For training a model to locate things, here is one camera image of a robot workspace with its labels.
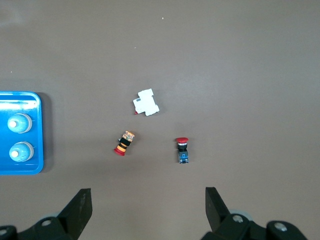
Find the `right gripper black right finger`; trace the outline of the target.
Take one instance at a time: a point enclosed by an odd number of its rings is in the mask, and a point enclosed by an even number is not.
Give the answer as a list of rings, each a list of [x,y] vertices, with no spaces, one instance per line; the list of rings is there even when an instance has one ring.
[[[203,240],[305,240],[293,224],[272,220],[266,227],[241,213],[231,213],[215,187],[205,188],[205,212],[211,227]]]

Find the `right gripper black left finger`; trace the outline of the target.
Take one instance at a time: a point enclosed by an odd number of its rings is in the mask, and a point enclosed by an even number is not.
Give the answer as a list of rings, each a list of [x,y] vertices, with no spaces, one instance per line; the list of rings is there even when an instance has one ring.
[[[2,240],[77,240],[93,212],[91,189],[82,188],[57,216],[48,216],[17,232],[13,225],[0,227]]]

